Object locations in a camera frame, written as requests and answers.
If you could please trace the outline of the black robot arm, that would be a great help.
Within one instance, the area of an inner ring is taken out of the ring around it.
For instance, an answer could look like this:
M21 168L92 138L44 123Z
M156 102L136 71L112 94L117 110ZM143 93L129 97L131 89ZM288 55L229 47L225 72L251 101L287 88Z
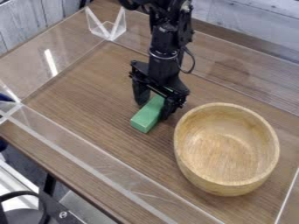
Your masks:
M135 102L145 105L151 92L163 97L159 118L165 120L181 108L191 93L180 80L183 56L188 54L195 60L187 45L192 42L192 0L117 0L121 6L135 11L139 8L149 16L151 45L148 62L132 60L129 77Z

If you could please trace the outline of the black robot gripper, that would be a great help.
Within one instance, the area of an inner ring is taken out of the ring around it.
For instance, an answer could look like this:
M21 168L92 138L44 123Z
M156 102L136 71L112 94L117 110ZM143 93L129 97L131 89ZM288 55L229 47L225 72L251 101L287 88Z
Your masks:
M167 120L169 115L183 106L189 94L189 89L180 80L183 64L183 49L169 52L149 50L147 62L132 60L129 78L135 102L144 105L151 92L157 93L163 98L160 118Z

